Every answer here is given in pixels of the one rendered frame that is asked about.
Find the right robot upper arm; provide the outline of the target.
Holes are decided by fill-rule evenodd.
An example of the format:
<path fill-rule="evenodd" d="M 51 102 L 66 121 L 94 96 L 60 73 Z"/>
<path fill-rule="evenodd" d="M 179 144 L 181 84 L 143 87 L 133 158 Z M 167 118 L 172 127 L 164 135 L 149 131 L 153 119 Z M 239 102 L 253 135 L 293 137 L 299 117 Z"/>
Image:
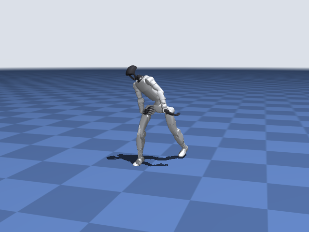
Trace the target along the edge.
<path fill-rule="evenodd" d="M 136 83 L 136 82 L 135 82 Z M 144 103 L 144 98 L 142 98 L 142 94 L 139 91 L 139 89 L 136 87 L 135 83 L 133 83 L 133 88 L 135 89 L 136 95 L 138 97 L 138 102 L 139 103 Z"/>

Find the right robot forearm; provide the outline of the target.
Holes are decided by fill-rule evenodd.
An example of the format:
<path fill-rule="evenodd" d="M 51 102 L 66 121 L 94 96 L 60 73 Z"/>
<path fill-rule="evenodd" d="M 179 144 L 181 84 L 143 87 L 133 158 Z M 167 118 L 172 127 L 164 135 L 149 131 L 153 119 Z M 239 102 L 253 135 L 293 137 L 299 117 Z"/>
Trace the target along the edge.
<path fill-rule="evenodd" d="M 138 102 L 138 106 L 139 106 L 140 113 L 143 114 L 143 111 L 144 111 L 144 109 L 145 109 L 145 108 L 144 108 L 144 104 Z"/>

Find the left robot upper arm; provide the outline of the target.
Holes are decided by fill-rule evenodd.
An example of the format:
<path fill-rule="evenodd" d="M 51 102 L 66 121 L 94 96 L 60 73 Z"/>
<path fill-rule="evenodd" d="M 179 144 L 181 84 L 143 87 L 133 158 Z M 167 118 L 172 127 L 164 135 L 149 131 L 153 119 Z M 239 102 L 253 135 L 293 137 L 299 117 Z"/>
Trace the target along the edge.
<path fill-rule="evenodd" d="M 162 88 L 156 83 L 156 81 L 154 80 L 153 77 L 146 77 L 145 81 L 148 85 L 150 85 L 154 90 L 157 91 L 162 91 L 162 93 L 164 94 L 164 91 L 162 90 Z"/>

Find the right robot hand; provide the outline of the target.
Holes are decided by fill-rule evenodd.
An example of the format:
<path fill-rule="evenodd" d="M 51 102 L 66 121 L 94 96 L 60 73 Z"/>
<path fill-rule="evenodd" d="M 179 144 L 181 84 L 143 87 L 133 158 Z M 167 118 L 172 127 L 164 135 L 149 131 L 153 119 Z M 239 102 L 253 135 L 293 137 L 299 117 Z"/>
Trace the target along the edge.
<path fill-rule="evenodd" d="M 149 111 L 152 111 L 151 109 L 153 109 L 153 108 L 151 108 L 152 106 L 149 106 L 147 109 L 144 109 L 144 111 L 143 111 L 143 114 L 144 115 L 146 115 L 146 114 L 148 114 L 148 115 L 151 115 L 152 113 L 151 112 L 149 112 Z M 153 109 L 154 110 L 154 109 Z M 153 111 L 152 111 L 153 112 Z M 149 113 L 151 113 L 151 114 L 149 114 Z"/>

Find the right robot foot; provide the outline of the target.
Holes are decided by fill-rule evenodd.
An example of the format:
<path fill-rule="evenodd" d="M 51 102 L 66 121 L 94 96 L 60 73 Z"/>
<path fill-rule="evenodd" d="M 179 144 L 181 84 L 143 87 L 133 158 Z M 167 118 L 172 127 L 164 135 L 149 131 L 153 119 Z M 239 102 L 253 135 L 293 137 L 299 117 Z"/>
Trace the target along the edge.
<path fill-rule="evenodd" d="M 144 162 L 144 156 L 142 156 L 142 159 L 138 158 L 134 163 L 133 166 L 139 166 L 141 163 Z"/>

